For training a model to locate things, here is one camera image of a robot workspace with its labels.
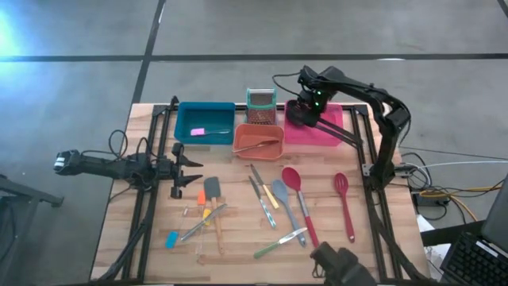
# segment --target gray concrete floor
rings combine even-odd
[[[156,6],[157,0],[2,1],[0,56],[143,55]],[[156,55],[508,52],[508,19],[495,0],[168,0],[160,20]],[[433,150],[418,151],[428,164],[491,160],[435,151],[508,160],[507,60],[151,63],[141,101],[178,95],[242,102],[246,87],[271,87],[271,75],[303,64],[316,70],[335,65],[404,101],[413,126],[403,146]],[[41,205],[37,212],[13,273],[19,285],[88,279],[111,180],[57,176],[52,164],[62,150],[107,149],[110,132],[125,127],[140,66],[0,63],[0,173],[65,196],[61,208]],[[292,80],[283,84],[296,90]],[[279,93],[279,101],[289,98]],[[436,185],[478,187],[503,178],[508,164],[431,172]],[[485,218],[494,198],[464,201]],[[440,211],[421,209],[428,216]],[[433,225],[459,223],[452,206]]]

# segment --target teal plastic tray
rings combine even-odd
[[[235,104],[232,102],[182,102],[178,106],[175,138],[183,144],[231,145],[234,138]],[[191,130],[229,129],[227,134],[191,136]]]

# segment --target gray spoon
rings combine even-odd
[[[298,225],[298,222],[296,221],[296,218],[293,215],[293,212],[291,212],[291,209],[289,208],[289,203],[287,199],[287,188],[286,185],[282,180],[274,180],[271,182],[271,191],[273,191],[273,195],[284,205],[287,211],[287,215],[289,215],[289,219],[291,220],[291,225],[293,225],[294,230],[299,230],[300,226]],[[303,234],[297,235],[298,241],[300,242],[300,245],[302,247],[305,247],[305,237]]]

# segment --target red spoon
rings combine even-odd
[[[300,179],[300,175],[296,172],[295,169],[285,167],[283,169],[283,181],[284,183],[296,191],[298,194],[298,198],[300,199],[300,206],[302,206],[303,215],[305,216],[305,223],[307,225],[307,229],[310,234],[310,239],[312,239],[312,244],[314,247],[319,246],[318,236],[316,235],[316,230],[314,230],[314,225],[310,220],[309,210],[307,210],[307,205],[305,204],[305,200],[303,199],[302,189],[300,186],[302,185],[302,180]]]
[[[351,216],[349,215],[348,202],[346,201],[346,193],[348,192],[348,178],[341,172],[335,175],[335,190],[342,199],[342,210],[344,210],[344,220],[346,222],[346,234],[348,235],[350,242],[355,242],[355,231],[352,228]]]

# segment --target keyboard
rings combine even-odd
[[[508,286],[508,259],[469,233],[452,245],[441,269],[461,284]]]

